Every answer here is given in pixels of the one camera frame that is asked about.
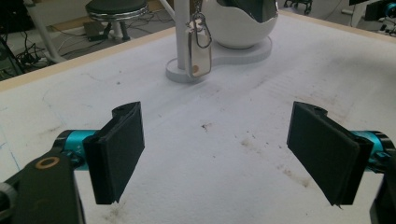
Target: floor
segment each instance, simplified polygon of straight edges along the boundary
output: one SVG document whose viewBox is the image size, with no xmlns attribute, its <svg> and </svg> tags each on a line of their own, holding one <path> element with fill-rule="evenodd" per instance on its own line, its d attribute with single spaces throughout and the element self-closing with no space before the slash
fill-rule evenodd
<svg viewBox="0 0 396 224">
<path fill-rule="evenodd" d="M 299 5 L 298 7 L 284 7 L 284 1 L 282 0 L 278 2 L 278 6 L 280 10 L 287 10 L 296 14 L 304 15 L 304 5 Z M 306 16 L 349 26 L 351 15 L 343 14 L 343 9 L 353 10 L 354 7 L 348 5 L 348 0 L 314 0 L 312 10 Z M 175 23 L 165 10 L 150 12 L 139 19 L 127 22 L 128 34 L 132 38 L 149 35 L 173 27 L 174 25 Z M 357 28 L 377 32 L 381 26 L 382 22 L 368 22 L 361 20 Z M 122 42 L 113 38 L 90 42 L 85 35 L 83 27 L 61 32 L 51 31 L 50 36 L 60 55 L 64 56 L 66 59 L 77 58 L 81 55 L 85 55 L 99 49 L 105 49 Z M 9 34 L 7 44 L 13 53 L 19 57 L 21 57 L 21 54 L 23 54 L 26 51 L 25 49 L 28 48 L 31 55 L 40 59 L 37 63 L 26 63 L 24 65 L 26 72 L 50 65 L 45 58 L 46 50 L 44 45 L 35 29 L 27 31 L 25 34 Z"/>
</svg>

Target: stool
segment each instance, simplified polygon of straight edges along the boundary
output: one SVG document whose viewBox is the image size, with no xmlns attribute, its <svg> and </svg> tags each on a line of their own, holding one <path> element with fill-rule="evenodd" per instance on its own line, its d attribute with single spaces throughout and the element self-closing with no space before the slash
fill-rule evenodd
<svg viewBox="0 0 396 224">
<path fill-rule="evenodd" d="M 294 7 L 298 7 L 298 5 L 300 3 L 305 5 L 304 14 L 308 15 L 311 12 L 312 0 L 286 0 L 283 7 L 291 7 L 293 4 L 294 4 Z"/>
<path fill-rule="evenodd" d="M 114 27 L 115 34 L 119 34 L 121 30 L 122 40 L 131 39 L 126 31 L 125 21 L 149 11 L 146 0 L 92 0 L 85 9 L 91 19 L 109 22 L 109 26 Z"/>
</svg>

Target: white table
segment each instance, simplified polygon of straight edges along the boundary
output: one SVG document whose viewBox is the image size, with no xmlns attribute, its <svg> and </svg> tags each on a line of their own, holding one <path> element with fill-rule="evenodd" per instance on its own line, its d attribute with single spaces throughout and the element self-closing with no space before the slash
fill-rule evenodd
<svg viewBox="0 0 396 224">
<path fill-rule="evenodd" d="M 120 204 L 94 204 L 76 172 L 88 223 L 370 223 L 382 179 L 366 173 L 352 206 L 331 207 L 286 145 L 293 101 L 349 130 L 396 141 L 395 41 L 281 13 L 262 63 L 223 65 L 196 84 L 165 76 L 174 30 L 0 82 L 0 180 L 67 129 L 101 129 L 141 101 L 146 149 Z"/>
</svg>

